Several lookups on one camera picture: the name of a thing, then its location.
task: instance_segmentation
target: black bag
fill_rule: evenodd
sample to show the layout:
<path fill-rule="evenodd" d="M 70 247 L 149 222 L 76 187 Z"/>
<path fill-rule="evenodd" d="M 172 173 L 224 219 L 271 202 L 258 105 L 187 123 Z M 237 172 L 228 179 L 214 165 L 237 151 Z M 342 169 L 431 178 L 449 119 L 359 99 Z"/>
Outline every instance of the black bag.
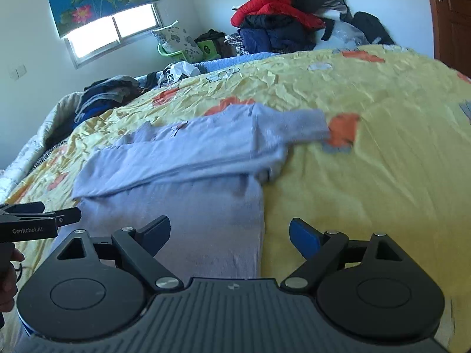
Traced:
<path fill-rule="evenodd" d="M 359 11 L 353 16 L 351 24 L 360 29 L 369 43 L 372 43 L 378 37 L 381 38 L 380 44 L 395 45 L 391 36 L 387 33 L 379 19 L 364 11 Z"/>

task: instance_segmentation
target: window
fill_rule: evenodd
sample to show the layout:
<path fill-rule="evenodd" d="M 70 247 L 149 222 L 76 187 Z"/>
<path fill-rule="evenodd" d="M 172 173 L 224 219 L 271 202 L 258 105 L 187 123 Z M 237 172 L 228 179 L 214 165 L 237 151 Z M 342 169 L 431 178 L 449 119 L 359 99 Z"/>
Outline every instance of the window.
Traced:
<path fill-rule="evenodd" d="M 65 43 L 77 68 L 160 27 L 155 5 L 141 5 L 73 30 L 65 36 Z"/>

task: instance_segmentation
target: pillow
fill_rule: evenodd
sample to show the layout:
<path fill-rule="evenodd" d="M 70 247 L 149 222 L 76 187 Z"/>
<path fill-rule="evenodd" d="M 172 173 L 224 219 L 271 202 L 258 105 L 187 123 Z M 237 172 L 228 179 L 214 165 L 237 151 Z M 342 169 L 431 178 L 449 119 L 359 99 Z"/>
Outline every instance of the pillow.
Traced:
<path fill-rule="evenodd" d="M 188 35 L 187 31 L 180 27 L 178 21 L 165 28 L 153 30 L 152 33 L 167 53 L 183 51 L 190 63 L 203 60 L 204 53 Z"/>

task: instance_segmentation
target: metal screw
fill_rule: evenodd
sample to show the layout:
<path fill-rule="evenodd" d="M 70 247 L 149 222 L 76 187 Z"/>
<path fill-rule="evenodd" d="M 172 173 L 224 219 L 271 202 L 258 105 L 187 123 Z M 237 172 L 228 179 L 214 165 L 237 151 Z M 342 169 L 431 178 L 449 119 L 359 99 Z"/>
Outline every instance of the metal screw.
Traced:
<path fill-rule="evenodd" d="M 284 284 L 288 288 L 292 289 L 303 289 L 308 286 L 308 281 L 302 277 L 290 277 L 284 281 Z"/>
<path fill-rule="evenodd" d="M 155 285 L 162 289 L 174 289 L 178 287 L 179 284 L 180 281 L 174 277 L 162 277 L 155 282 Z"/>

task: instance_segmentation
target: wooden door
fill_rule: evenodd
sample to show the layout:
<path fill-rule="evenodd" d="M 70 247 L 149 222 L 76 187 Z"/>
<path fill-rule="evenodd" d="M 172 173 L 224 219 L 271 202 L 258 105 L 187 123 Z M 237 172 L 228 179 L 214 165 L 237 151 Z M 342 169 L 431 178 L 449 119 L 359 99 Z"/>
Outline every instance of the wooden door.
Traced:
<path fill-rule="evenodd" d="M 471 76 L 471 0 L 430 0 L 435 58 Z"/>

